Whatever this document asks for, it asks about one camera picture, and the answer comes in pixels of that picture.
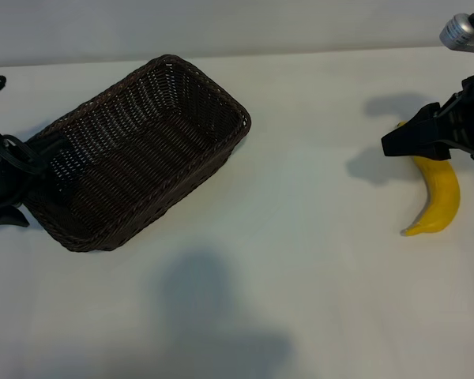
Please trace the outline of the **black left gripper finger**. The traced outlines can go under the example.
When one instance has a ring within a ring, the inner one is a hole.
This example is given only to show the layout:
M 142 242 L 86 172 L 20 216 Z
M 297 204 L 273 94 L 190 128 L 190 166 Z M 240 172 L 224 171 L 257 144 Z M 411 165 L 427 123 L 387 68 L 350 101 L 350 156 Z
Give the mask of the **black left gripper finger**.
M 53 157 L 68 148 L 70 143 L 60 132 L 38 133 L 28 139 L 28 147 L 41 157 Z
M 18 227 L 28 227 L 30 223 L 24 214 L 12 205 L 0 208 L 0 226 L 11 225 Z

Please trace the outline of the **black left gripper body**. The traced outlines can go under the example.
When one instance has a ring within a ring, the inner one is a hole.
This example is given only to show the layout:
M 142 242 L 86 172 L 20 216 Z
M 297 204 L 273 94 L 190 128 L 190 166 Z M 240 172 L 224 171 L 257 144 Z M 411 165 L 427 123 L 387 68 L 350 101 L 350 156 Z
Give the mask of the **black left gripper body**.
M 0 208 L 20 203 L 27 184 L 28 174 L 12 165 L 11 157 L 26 158 L 10 139 L 0 134 Z

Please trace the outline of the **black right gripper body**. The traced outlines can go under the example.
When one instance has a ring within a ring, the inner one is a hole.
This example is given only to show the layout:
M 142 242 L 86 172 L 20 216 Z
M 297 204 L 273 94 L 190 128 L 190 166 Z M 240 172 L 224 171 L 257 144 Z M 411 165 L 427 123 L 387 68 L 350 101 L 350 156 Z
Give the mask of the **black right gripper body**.
M 453 94 L 437 113 L 441 142 L 465 151 L 474 159 L 474 75 L 461 82 L 462 90 Z

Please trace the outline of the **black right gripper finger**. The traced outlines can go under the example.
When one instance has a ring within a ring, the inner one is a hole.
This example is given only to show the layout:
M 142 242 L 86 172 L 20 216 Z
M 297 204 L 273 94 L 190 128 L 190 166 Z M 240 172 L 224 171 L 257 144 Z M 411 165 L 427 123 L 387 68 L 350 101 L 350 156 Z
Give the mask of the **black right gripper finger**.
M 451 159 L 450 148 L 443 143 L 434 143 L 419 146 L 413 153 L 414 156 L 443 161 Z
M 419 146 L 439 143 L 439 129 L 435 114 L 440 103 L 422 107 L 413 118 L 381 139 L 385 156 L 414 156 Z

